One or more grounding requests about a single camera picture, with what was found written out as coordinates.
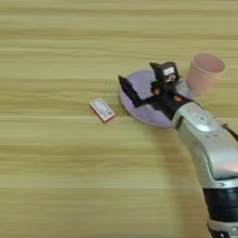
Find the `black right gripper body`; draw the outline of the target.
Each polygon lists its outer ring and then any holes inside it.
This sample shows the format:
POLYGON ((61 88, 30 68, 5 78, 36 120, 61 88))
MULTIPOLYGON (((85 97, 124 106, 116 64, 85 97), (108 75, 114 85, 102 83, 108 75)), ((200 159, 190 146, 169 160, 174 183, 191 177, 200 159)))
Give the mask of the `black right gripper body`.
POLYGON ((140 91, 141 100, 172 120, 178 109, 186 103, 193 102, 193 99, 179 92, 178 86, 179 82, 165 84, 159 81, 149 82, 140 91))

